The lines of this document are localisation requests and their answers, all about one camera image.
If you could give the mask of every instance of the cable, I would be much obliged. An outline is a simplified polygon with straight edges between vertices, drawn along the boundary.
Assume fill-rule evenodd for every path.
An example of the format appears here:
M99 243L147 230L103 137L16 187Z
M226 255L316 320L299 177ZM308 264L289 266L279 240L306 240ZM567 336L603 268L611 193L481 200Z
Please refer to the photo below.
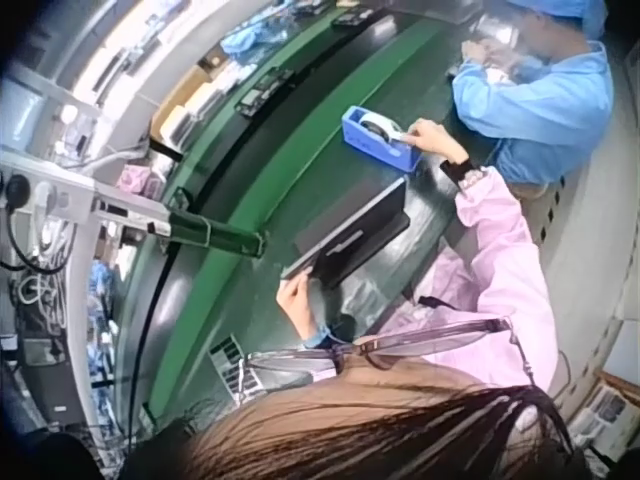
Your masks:
M69 261L69 257L71 257L71 252L73 250L73 243L75 242L75 238L76 238L77 227L75 225L73 227L73 232L71 234L71 240L70 240L70 245L69 245L67 255L63 258L63 260L57 266L47 269L47 268L42 268L41 266L31 262L31 260L29 260L27 256L22 252L22 250L18 246L18 242L16 242L15 236L13 234L13 228L11 227L11 215L13 213L13 209L9 207L9 205L7 205L7 207L5 208L5 213L6 213L5 218L7 223L7 236L9 237L9 242L11 243L11 247L13 247L13 250L16 252L16 255L18 255L18 258L20 259L20 261L29 270L32 270L35 273L39 273L40 275L55 275L56 273L61 272L67 266L67 262Z
M564 393L564 391L569 388L569 385L571 385L571 382L573 381L571 379L571 365L569 364L569 359L567 358L567 354L564 353L562 350L558 350L558 353L560 354L560 356L563 358L564 360L564 364L567 366L567 382L562 386L562 388L560 390L558 390L558 393L556 393L553 397L553 400L556 401L558 400L558 398L560 398L560 395L562 395Z

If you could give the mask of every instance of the sleeve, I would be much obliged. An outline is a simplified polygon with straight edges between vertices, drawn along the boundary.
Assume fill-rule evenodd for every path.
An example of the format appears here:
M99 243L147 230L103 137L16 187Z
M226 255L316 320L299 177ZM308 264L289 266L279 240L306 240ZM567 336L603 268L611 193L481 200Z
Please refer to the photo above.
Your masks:
M575 145L589 121L577 114L583 110L578 87L548 76L522 85L490 84L481 66L467 62L453 80L453 98L460 119L486 137Z
M514 68L514 76L519 81L533 82L545 76L548 71L549 67L542 60L527 55Z
M555 320L538 247L520 203L494 168L456 198L460 221L475 228L478 253L471 262L478 313L508 317L534 370L547 389L557 363Z

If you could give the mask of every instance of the black cable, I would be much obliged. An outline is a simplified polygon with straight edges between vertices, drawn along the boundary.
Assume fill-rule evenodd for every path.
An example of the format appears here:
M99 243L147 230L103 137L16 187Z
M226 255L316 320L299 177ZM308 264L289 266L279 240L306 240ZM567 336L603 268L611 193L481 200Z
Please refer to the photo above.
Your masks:
M73 244L76 239L77 227L75 225L73 228L73 232L71 233L71 241L69 242L69 251L67 253L67 256L62 259L59 265L53 268L47 269L47 268L42 268L40 265L36 265L32 263L31 260L29 260L27 256L24 253L22 253L22 250L20 250L20 247L18 246L18 242L16 242L15 236L13 235L13 229L11 228L11 215L13 214L13 210L9 208L9 206L7 206L7 208L5 208L5 212L6 212L5 218L7 223L7 236L9 237L9 242L11 243L13 250L16 252L16 255L18 255L18 258L26 268L29 268L30 270L34 271L35 273L39 273L40 275L55 275L56 273L61 272L67 266L67 262L69 261L69 258L71 257L71 252L73 251ZM17 265L9 265L9 266L13 268L18 267Z
M9 272L22 272L24 269L27 268L24 265L10 265L10 264L4 262L3 260L0 260L0 267L4 268L5 270L7 270Z

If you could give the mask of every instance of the electronic component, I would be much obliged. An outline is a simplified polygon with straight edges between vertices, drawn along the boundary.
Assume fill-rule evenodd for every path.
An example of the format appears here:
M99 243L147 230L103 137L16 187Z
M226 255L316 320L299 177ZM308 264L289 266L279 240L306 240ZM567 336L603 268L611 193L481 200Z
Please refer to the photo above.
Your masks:
M326 12L331 6L332 2L326 0L301 0L292 10L296 17L315 17Z
M331 22L334 27L357 27L375 13L375 10L362 5L350 8Z
M355 185L296 237L302 256L282 278L291 279L312 266L313 277L327 288L336 287L409 227L405 195L404 178L383 191L368 181Z
M293 76L292 70L273 67L236 104L236 111L252 118Z

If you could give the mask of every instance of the cuff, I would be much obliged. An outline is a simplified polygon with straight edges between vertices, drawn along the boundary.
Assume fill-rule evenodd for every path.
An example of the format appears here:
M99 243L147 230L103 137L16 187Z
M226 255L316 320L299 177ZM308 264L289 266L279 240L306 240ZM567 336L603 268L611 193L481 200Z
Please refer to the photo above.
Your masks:
M304 348L318 348L327 338L331 338L331 332L326 325L322 325L313 337L308 338L302 344Z

